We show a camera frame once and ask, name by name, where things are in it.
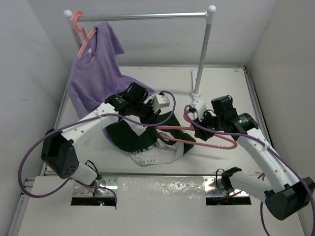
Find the pink plastic hanger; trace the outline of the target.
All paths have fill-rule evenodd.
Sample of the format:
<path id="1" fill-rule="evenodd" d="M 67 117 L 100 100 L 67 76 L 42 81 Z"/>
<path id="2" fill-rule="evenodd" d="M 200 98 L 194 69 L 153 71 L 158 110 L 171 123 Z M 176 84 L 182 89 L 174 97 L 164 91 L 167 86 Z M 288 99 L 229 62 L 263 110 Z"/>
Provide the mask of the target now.
<path id="1" fill-rule="evenodd" d="M 167 145 L 179 145 L 183 144 L 184 148 L 188 150 L 193 147 L 205 147 L 205 148 L 215 148 L 223 150 L 233 150 L 238 144 L 231 138 L 224 137 L 223 135 L 215 134 L 213 137 L 223 140 L 228 143 L 227 145 L 218 145 L 208 143 L 200 138 L 194 138 L 193 132 L 195 128 L 193 125 L 183 126 L 177 119 L 175 115 L 172 116 L 167 122 L 162 125 L 155 126 L 158 133 L 158 138 Z"/>

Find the green and white t-shirt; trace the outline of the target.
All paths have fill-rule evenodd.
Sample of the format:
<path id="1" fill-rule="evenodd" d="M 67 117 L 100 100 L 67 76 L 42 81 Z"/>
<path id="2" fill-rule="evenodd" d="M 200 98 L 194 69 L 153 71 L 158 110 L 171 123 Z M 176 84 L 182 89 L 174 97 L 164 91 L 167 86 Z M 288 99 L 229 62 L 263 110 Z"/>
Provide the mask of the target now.
<path id="1" fill-rule="evenodd" d="M 195 142 L 191 135 L 182 130 L 157 130 L 124 119 L 106 127 L 104 135 L 142 167 L 173 163 L 193 148 L 192 144 L 169 141 L 165 137 Z"/>

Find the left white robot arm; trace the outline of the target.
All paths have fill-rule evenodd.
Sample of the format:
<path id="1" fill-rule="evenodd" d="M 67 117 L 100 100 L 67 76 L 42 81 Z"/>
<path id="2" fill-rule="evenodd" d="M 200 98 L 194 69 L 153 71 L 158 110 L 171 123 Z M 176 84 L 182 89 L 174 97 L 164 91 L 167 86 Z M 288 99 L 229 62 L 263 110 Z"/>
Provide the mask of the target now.
<path id="1" fill-rule="evenodd" d="M 154 123 L 160 112 L 164 95 L 148 98 L 147 90 L 137 83 L 119 94 L 113 94 L 73 127 L 53 130 L 44 140 L 41 158 L 60 178 L 72 178 L 85 185 L 91 185 L 97 173 L 79 162 L 78 149 L 107 126 L 118 121 L 119 116 L 136 116 L 141 123 Z"/>

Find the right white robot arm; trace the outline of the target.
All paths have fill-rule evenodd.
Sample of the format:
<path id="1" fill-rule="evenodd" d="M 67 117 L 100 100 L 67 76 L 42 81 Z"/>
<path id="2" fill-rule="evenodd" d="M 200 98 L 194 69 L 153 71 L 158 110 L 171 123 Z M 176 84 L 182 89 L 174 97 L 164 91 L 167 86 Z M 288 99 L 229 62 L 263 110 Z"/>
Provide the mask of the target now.
<path id="1" fill-rule="evenodd" d="M 211 101 L 212 115 L 205 102 L 191 102 L 189 111 L 196 114 L 190 123 L 195 136 L 206 141 L 215 134 L 231 136 L 267 177 L 266 182 L 256 181 L 232 167 L 221 175 L 224 190 L 243 190 L 265 203 L 269 212 L 278 220 L 284 220 L 308 204 L 314 205 L 315 183 L 310 178 L 301 178 L 286 165 L 266 140 L 258 123 L 248 113 L 238 114 L 231 96 L 222 96 Z"/>

